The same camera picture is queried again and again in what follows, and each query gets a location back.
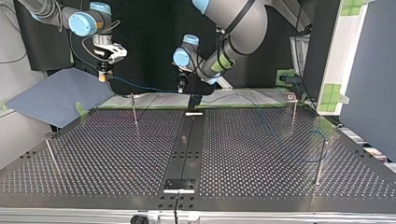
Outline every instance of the wire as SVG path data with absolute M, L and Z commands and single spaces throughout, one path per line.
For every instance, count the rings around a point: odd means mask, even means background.
M 296 87 L 297 87 L 297 91 L 300 93 L 300 94 L 303 94 L 301 91 L 300 91 L 300 87 L 298 86 L 298 84 L 297 84 L 297 82 L 296 82 L 296 80 L 293 78 L 293 82 L 294 82 L 294 84 L 296 85 Z
M 312 106 L 315 108 L 315 110 L 318 110 L 317 109 L 317 105 L 312 100 L 311 94 L 309 94 L 308 88 L 305 86 L 305 82 L 304 82 L 304 79 L 303 79 L 304 71 L 301 69 L 301 66 L 300 66 L 299 54 L 298 54 L 298 49 L 297 49 L 298 25 L 299 25 L 299 21 L 300 21 L 300 18 L 301 18 L 302 11 L 303 11 L 303 7 L 300 6 L 300 9 L 298 11 L 298 16 L 297 16 L 297 22 L 296 22 L 296 33 L 295 33 L 295 36 L 294 36 L 294 47 L 295 47 L 295 51 L 296 51 L 297 66 L 298 66 L 298 70 L 300 71 L 300 76 L 298 76 L 298 77 L 300 77 L 301 81 L 303 82 L 306 95 L 308 96 L 309 100 L 311 101 Z
M 220 98 L 218 98 L 218 99 L 216 99 L 214 101 L 210 101 L 210 102 L 202 101 L 202 102 L 207 103 L 207 104 L 213 104 L 213 103 L 215 103 L 216 101 L 218 101 L 220 99 L 224 99 L 224 98 L 227 98 L 227 97 L 230 97 L 230 96 L 234 96 L 234 95 L 242 97 L 242 98 L 248 100 L 249 102 L 251 102 L 258 109 L 259 114 L 261 115 L 261 117 L 265 119 L 264 123 L 267 126 L 267 129 L 270 131 L 270 134 L 272 135 L 272 137 L 276 140 L 276 143 L 279 145 L 279 147 L 281 149 L 282 148 L 286 148 L 286 146 L 280 140 L 280 135 L 276 132 L 276 129 L 272 126 L 270 120 L 262 112 L 262 109 L 256 103 L 254 103 L 251 99 L 247 98 L 246 96 L 239 95 L 239 94 L 230 94 L 230 95 L 226 95 L 226 96 L 221 96 Z M 312 132 L 310 132 L 308 134 L 312 134 L 312 133 L 319 134 L 323 138 L 323 144 L 322 144 L 321 150 L 324 150 L 325 147 L 326 147 L 326 144 L 328 142 L 326 136 L 323 133 L 321 133 L 320 131 L 317 131 L 317 130 L 314 130 L 314 131 L 312 131 Z M 301 161 L 307 162 L 307 163 L 317 163 L 317 162 L 323 161 L 327 157 L 327 155 L 328 155 L 328 151 L 326 151 L 326 153 L 321 158 L 319 158 L 317 160 L 314 160 L 314 161 L 306 160 L 306 159 L 301 158 L 301 157 L 299 157 L 298 159 L 301 160 Z
M 123 78 L 120 78 L 120 77 L 113 77 L 112 79 L 116 79 L 116 80 L 122 81 L 122 82 L 124 82 L 124 83 L 126 83 L 126 84 L 128 84 L 128 85 L 131 85 L 131 86 L 133 86 L 133 87 L 136 87 L 136 88 L 139 88 L 139 89 L 142 89 L 142 90 L 177 93 L 176 91 L 164 91 L 164 90 L 160 90 L 160 89 L 156 89 L 156 88 L 139 86 L 139 85 L 136 85 L 136 84 L 134 84 L 134 83 L 132 83 L 132 82 L 130 82 L 130 81 L 127 81 L 127 80 L 125 80 L 125 79 L 123 79 Z M 266 119 L 266 121 L 265 121 L 264 123 L 268 126 L 268 129 L 270 130 L 271 135 L 272 135 L 273 138 L 277 141 L 277 144 L 279 145 L 279 147 L 280 147 L 280 148 L 286 148 L 286 147 L 284 146 L 284 144 L 279 140 L 279 139 L 280 139 L 280 136 L 279 136 L 279 134 L 276 132 L 275 128 L 272 127 L 271 122 L 269 121 L 269 119 L 268 119 L 267 117 L 265 117 L 265 115 L 262 113 L 262 109 L 261 109 L 256 103 L 254 103 L 251 99 L 247 98 L 246 96 L 239 95 L 239 94 L 230 94 L 230 95 L 226 95 L 226 96 L 221 96 L 220 98 L 218 98 L 218 99 L 216 99 L 216 100 L 214 100 L 214 101 L 210 101 L 210 102 L 209 102 L 209 101 L 202 101 L 202 102 L 207 103 L 207 104 L 213 104 L 213 103 L 215 103 L 216 101 L 219 101 L 219 100 L 221 100 L 221 99 L 224 99 L 224 98 L 227 98 L 227 97 L 230 97 L 230 96 L 234 96 L 234 95 L 239 96 L 239 97 L 242 97 L 242 98 L 244 98 L 244 99 L 250 101 L 250 102 L 259 110 L 259 113 L 261 114 L 261 116 L 262 116 L 263 118 Z M 321 149 L 321 150 L 324 150 L 324 148 L 326 147 L 326 144 L 327 144 L 326 136 L 325 136 L 323 133 L 321 133 L 320 131 L 312 131 L 312 132 L 310 132 L 310 133 L 308 133 L 308 134 L 311 134 L 311 133 L 319 134 L 319 135 L 323 138 L 323 145 L 322 145 L 322 149 Z M 308 161 L 308 160 L 305 160 L 305 159 L 303 159 L 303 158 L 299 158 L 299 159 L 302 160 L 302 161 L 305 161 L 305 162 L 307 162 L 307 163 L 316 163 L 316 162 L 323 161 L 323 160 L 327 157 L 327 154 L 328 154 L 328 151 L 326 151 L 326 153 L 324 154 L 323 157 L 321 157 L 321 158 L 319 158 L 319 159 L 317 159 L 317 160 L 315 160 L 315 161 Z
M 132 83 L 130 81 L 127 81 L 127 80 L 121 78 L 121 77 L 113 77 L 111 79 L 116 79 L 118 81 L 124 82 L 124 83 L 126 83 L 126 84 L 128 84 L 130 86 L 136 87 L 136 88 L 141 89 L 141 90 L 177 93 L 177 91 L 164 91 L 164 90 L 160 90 L 160 89 L 157 89 L 157 88 L 139 86 L 139 85 L 136 85 L 136 84 L 134 84 L 134 83 Z
M 25 51 L 25 53 L 23 54 L 23 56 L 21 56 L 19 59 L 12 60 L 12 61 L 8 61 L 8 62 L 0 62 L 0 64 L 17 63 L 17 62 L 22 61 L 26 56 L 27 56 L 27 52 Z
M 73 34 L 73 32 L 70 31 L 70 32 L 69 32 L 69 46 L 70 46 L 70 49 L 72 50 L 73 55 L 74 55 L 76 58 L 78 58 L 81 62 L 83 62 L 83 63 L 87 64 L 89 67 L 91 67 L 91 68 L 97 70 L 97 68 L 96 68 L 95 65 L 93 65 L 93 64 L 91 64 L 91 63 L 88 63 L 87 61 L 83 60 L 81 57 L 78 56 L 78 54 L 76 53 L 76 51 L 75 51 L 75 49 L 74 49 L 74 47 L 73 47 L 72 34 Z

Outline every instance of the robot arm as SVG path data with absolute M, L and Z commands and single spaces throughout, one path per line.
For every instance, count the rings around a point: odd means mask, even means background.
M 199 38 L 185 35 L 174 54 L 174 63 L 182 70 L 195 72 L 214 84 L 221 72 L 231 69 L 236 60 L 253 53 L 262 43 L 268 19 L 265 6 L 256 0 L 192 0 L 202 14 L 223 28 L 227 37 L 208 60 L 197 54 Z
M 90 10 L 60 5 L 57 0 L 18 0 L 35 20 L 71 30 L 74 34 L 92 38 L 95 47 L 90 54 L 98 59 L 99 80 L 107 81 L 112 76 L 113 65 L 123 60 L 127 50 L 113 42 L 112 30 L 117 24 L 112 21 L 111 7 L 105 3 L 91 2 Z

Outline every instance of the blue joint cap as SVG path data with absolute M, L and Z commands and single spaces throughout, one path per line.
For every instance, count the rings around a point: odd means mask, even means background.
M 205 15 L 206 10 L 209 7 L 209 1 L 210 0 L 192 0 L 192 3 L 203 15 Z
M 94 35 L 97 31 L 96 20 L 86 12 L 76 12 L 69 18 L 70 30 L 79 36 Z
M 190 56 L 186 50 L 178 48 L 174 53 L 174 62 L 177 66 L 185 67 L 190 63 Z
M 111 16 L 111 6 L 106 3 L 91 2 L 90 10 L 100 11 Z
M 199 46 L 199 38 L 196 35 L 185 35 L 183 38 L 183 42 L 187 44 Z

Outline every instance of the perforated table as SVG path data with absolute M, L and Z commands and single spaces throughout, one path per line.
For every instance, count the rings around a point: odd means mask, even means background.
M 137 117 L 136 125 L 132 110 L 96 110 L 21 155 L 0 171 L 0 207 L 396 213 L 396 175 L 308 110 L 296 120 L 288 107 Z M 170 179 L 190 180 L 194 193 L 165 194 Z

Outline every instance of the white wall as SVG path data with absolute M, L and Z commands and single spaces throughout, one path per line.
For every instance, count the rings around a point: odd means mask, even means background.
M 0 0 L 12 5 L 12 0 Z M 18 25 L 15 15 L 2 7 Z M 19 59 L 25 48 L 21 35 L 15 31 L 0 12 L 0 63 Z M 31 71 L 29 61 L 0 64 L 0 103 L 13 98 L 43 79 L 43 73 Z M 17 159 L 23 152 L 42 141 L 50 126 L 12 110 L 0 108 L 0 169 Z

